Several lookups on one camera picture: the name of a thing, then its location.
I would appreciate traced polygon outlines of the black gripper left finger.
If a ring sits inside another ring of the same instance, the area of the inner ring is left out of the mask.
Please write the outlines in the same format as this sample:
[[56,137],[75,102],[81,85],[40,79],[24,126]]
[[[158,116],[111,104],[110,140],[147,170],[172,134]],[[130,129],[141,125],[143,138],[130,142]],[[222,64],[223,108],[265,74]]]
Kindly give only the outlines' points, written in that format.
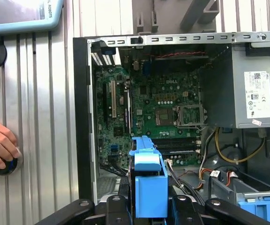
[[56,211],[38,225],[127,225],[128,201],[112,195],[95,205],[88,199],[78,199]]

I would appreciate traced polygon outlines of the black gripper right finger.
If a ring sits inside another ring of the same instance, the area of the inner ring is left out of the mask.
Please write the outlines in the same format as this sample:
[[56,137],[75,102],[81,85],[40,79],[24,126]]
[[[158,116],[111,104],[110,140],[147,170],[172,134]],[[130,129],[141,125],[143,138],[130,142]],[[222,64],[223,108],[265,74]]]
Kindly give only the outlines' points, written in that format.
[[173,225],[270,225],[260,218],[223,199],[212,198],[201,206],[190,195],[172,198]]

